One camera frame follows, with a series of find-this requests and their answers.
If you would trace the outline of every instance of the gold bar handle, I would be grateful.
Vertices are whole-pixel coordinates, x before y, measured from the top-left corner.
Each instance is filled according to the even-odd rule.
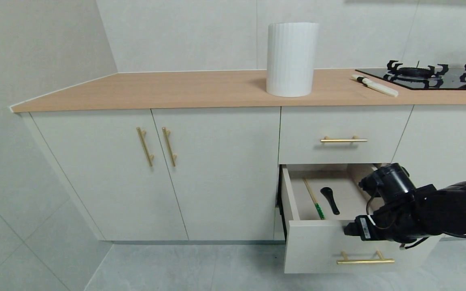
[[[394,259],[385,259],[381,251],[377,250],[378,259],[367,260],[349,260],[345,252],[341,252],[344,259],[337,260],[338,265],[357,265],[357,264],[394,264]]]
[[[322,143],[329,143],[329,142],[368,142],[367,139],[365,138],[359,138],[357,135],[354,135],[353,138],[351,139],[344,139],[344,138],[329,138],[328,136],[325,136],[321,140]]]
[[[165,136],[165,142],[168,148],[168,154],[170,155],[170,160],[172,160],[172,166],[176,166],[176,157],[177,155],[172,153],[172,147],[170,146],[170,140],[168,140],[168,136],[170,135],[170,131],[167,131],[166,127],[161,128],[163,130],[163,135]]]
[[[136,128],[136,131],[138,132],[141,147],[143,147],[143,151],[145,152],[146,160],[148,160],[148,165],[152,167],[152,160],[154,159],[154,155],[148,153],[148,148],[146,147],[144,138],[146,135],[146,131],[142,131],[139,127]]]

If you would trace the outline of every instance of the ribbed white vase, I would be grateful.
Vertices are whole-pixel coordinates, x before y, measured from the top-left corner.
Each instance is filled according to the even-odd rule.
[[[281,97],[310,94],[319,24],[312,22],[269,25],[266,91]]]

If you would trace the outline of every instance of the white wall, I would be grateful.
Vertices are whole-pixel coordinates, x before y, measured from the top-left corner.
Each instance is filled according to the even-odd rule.
[[[81,291],[111,247],[8,106],[116,71],[94,0],[0,0],[0,290]]]
[[[316,68],[466,63],[466,0],[96,0],[119,72],[264,69],[270,23],[319,22]]]

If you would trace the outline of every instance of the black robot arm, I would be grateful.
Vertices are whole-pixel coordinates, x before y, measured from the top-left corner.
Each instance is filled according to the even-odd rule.
[[[348,236],[403,244],[439,234],[466,238],[466,182],[440,190],[432,184],[416,188],[407,171],[395,163],[375,170],[359,187],[372,199],[382,197],[384,205],[371,215],[366,207],[366,215],[344,228]]]

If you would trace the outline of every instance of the black ladle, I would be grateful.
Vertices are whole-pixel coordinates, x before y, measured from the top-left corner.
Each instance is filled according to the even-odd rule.
[[[320,190],[321,194],[327,199],[328,203],[330,204],[330,208],[332,208],[332,212],[335,215],[339,215],[339,210],[337,209],[337,205],[335,205],[335,201],[333,200],[333,191],[330,187],[323,187]]]

